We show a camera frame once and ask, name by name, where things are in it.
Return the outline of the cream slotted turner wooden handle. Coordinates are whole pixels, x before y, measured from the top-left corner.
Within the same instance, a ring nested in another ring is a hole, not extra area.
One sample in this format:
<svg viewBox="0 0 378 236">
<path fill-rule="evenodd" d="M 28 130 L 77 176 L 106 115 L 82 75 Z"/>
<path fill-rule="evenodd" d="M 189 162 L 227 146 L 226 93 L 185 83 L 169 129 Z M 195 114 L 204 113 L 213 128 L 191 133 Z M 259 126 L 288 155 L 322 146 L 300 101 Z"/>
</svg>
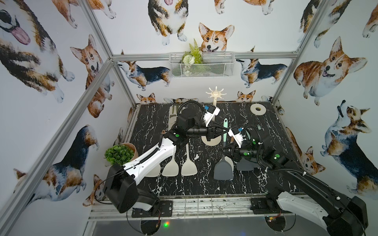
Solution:
<svg viewBox="0 0 378 236">
<path fill-rule="evenodd" d="M 229 158 L 228 156 L 225 156 L 224 159 L 230 164 L 232 170 L 234 171 L 234 163 L 233 163 L 232 159 Z"/>
</svg>

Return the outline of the grey spatula mint handle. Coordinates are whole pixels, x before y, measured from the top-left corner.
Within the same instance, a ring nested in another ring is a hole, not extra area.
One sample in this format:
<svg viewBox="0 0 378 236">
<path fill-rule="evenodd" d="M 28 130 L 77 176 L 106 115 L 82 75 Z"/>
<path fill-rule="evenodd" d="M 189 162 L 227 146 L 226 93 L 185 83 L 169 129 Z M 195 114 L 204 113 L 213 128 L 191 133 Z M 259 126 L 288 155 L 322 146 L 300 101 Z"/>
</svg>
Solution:
<svg viewBox="0 0 378 236">
<path fill-rule="evenodd" d="M 214 179 L 218 181 L 228 181 L 233 179 L 233 165 L 226 160 L 224 154 L 214 167 Z"/>
<path fill-rule="evenodd" d="M 253 171 L 256 167 L 257 143 L 252 137 L 251 130 L 244 128 L 237 135 L 238 141 L 235 148 L 238 171 Z"/>
</svg>

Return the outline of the cream spatula wooden handle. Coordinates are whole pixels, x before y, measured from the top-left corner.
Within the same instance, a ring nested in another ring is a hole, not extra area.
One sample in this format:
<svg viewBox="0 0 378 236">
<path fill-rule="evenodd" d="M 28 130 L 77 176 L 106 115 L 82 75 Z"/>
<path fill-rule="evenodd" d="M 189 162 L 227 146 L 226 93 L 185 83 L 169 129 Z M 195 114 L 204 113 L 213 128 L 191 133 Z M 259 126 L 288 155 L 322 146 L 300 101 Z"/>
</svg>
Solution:
<svg viewBox="0 0 378 236">
<path fill-rule="evenodd" d="M 179 174 L 179 165 L 175 160 L 175 154 L 172 155 L 171 160 L 165 165 L 161 174 L 164 177 L 175 177 Z"/>
</svg>

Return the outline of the cream spoon wooden handle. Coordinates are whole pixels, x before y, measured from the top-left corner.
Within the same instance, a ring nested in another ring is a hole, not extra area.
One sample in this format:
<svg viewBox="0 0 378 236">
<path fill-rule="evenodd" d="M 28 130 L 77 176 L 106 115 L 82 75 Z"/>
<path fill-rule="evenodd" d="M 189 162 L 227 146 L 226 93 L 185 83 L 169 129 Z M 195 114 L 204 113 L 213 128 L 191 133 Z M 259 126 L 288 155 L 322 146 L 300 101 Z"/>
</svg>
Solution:
<svg viewBox="0 0 378 236">
<path fill-rule="evenodd" d="M 160 175 L 160 169 L 161 169 L 161 166 L 160 164 L 158 164 L 157 166 L 155 166 L 147 175 L 146 177 L 147 178 L 155 178 L 155 177 L 158 177 Z"/>
</svg>

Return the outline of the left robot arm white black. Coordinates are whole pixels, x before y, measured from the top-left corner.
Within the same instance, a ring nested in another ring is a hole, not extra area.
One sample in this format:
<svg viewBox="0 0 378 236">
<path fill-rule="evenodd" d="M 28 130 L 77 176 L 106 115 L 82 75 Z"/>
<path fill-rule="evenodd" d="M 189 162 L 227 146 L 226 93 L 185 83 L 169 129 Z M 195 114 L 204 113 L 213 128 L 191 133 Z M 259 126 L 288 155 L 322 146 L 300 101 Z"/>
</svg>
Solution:
<svg viewBox="0 0 378 236">
<path fill-rule="evenodd" d="M 177 148 L 183 148 L 191 138 L 205 136 L 207 140 L 224 134 L 233 137 L 240 147 L 243 141 L 242 128 L 228 128 L 213 121 L 220 109 L 214 105 L 202 105 L 197 101 L 187 101 L 177 110 L 175 124 L 159 142 L 144 154 L 124 165 L 114 164 L 103 181 L 103 192 L 119 213 L 130 209 L 140 209 L 155 216 L 160 212 L 160 199 L 138 189 L 140 182 L 162 161 L 172 157 Z"/>
</svg>

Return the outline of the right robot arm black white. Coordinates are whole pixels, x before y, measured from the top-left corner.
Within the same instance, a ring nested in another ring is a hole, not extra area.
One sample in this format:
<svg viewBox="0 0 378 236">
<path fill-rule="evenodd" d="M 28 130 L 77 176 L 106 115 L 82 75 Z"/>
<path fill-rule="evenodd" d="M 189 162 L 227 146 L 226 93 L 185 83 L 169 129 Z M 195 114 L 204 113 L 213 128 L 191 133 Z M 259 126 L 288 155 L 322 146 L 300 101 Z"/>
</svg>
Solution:
<svg viewBox="0 0 378 236">
<path fill-rule="evenodd" d="M 243 158 L 255 162 L 264 172 L 278 174 L 312 199 L 308 202 L 277 189 L 268 194 L 276 207 L 317 224 L 331 236 L 366 235 L 368 214 L 363 200 L 332 189 L 304 170 L 287 167 L 290 160 L 273 147 L 265 147 L 262 138 L 254 136 L 258 131 L 251 125 L 223 131 L 234 139 L 223 148 L 223 154 L 237 162 Z"/>
</svg>

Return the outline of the white tape roll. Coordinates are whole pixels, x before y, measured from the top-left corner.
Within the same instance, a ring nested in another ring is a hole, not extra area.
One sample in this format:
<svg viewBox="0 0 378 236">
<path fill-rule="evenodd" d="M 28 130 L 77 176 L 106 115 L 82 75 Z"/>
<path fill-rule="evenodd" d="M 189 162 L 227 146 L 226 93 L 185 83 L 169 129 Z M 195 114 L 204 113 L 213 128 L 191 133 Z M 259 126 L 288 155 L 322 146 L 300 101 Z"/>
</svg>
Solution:
<svg viewBox="0 0 378 236">
<path fill-rule="evenodd" d="M 255 103 L 250 106 L 250 111 L 256 116 L 262 116 L 266 113 L 266 107 L 262 104 Z"/>
</svg>

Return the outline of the fern and white flower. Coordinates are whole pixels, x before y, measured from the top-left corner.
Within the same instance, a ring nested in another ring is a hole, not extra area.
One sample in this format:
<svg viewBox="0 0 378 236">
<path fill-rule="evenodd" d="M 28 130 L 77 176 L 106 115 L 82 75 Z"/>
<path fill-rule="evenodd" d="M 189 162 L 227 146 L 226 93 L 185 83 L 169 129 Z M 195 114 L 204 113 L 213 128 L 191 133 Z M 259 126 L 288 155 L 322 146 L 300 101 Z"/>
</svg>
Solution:
<svg viewBox="0 0 378 236">
<path fill-rule="evenodd" d="M 181 69 L 185 76 L 189 77 L 200 73 L 203 64 L 202 52 L 194 39 L 193 44 L 189 44 L 190 50 L 185 52 L 181 60 Z"/>
</svg>

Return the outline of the green potted plant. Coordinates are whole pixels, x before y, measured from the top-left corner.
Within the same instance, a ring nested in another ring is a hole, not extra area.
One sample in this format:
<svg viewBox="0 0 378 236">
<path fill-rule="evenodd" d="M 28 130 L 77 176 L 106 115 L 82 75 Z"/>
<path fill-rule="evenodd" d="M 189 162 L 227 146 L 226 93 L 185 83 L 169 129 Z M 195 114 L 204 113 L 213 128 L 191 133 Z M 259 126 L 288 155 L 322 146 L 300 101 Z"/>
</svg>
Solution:
<svg viewBox="0 0 378 236">
<path fill-rule="evenodd" d="M 137 156 L 137 151 L 132 144 L 118 144 L 105 151 L 104 158 L 111 165 L 124 165 Z"/>
</svg>

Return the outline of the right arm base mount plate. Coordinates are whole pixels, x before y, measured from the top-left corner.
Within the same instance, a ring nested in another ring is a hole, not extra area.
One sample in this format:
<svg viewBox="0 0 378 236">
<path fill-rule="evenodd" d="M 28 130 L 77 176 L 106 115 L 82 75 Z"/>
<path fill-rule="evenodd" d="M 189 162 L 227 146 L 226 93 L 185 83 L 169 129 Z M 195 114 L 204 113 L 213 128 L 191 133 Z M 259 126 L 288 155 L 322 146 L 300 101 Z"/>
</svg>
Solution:
<svg viewBox="0 0 378 236">
<path fill-rule="evenodd" d="M 276 200 L 270 198 L 251 198 L 250 202 L 250 210 L 255 214 L 278 214 L 281 211 Z"/>
</svg>

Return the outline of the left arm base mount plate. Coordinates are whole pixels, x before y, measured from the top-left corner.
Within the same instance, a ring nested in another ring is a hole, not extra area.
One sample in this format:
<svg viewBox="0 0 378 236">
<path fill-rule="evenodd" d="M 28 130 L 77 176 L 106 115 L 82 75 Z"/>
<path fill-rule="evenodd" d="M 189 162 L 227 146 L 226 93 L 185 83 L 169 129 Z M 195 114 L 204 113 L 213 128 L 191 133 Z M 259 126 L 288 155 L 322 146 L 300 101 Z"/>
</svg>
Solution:
<svg viewBox="0 0 378 236">
<path fill-rule="evenodd" d="M 132 218 L 171 217 L 172 212 L 173 201 L 171 200 L 158 200 L 152 205 L 137 202 L 132 208 Z"/>
</svg>

